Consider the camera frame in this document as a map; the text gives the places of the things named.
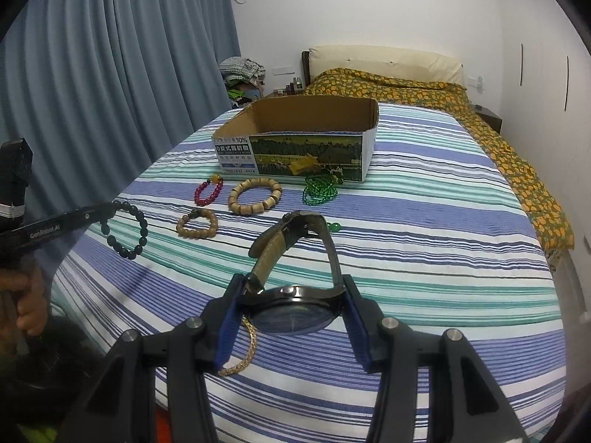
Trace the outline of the person left hand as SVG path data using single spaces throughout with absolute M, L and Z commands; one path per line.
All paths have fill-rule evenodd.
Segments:
M 1 270 L 1 291 L 8 292 L 16 307 L 16 321 L 1 317 L 1 355 L 15 348 L 13 330 L 27 337 L 40 335 L 48 321 L 49 306 L 45 296 L 41 269 L 32 255 L 26 255 L 19 269 Z

